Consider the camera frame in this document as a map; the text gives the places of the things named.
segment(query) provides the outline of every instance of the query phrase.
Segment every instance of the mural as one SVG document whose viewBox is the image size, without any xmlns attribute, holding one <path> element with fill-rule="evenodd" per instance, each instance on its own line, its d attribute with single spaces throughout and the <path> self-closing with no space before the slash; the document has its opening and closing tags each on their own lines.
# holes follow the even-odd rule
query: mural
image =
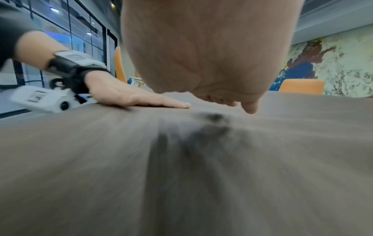
<svg viewBox="0 0 373 236">
<path fill-rule="evenodd" d="M 293 45 L 270 90 L 285 79 L 321 79 L 324 94 L 373 95 L 373 25 Z"/>
</svg>

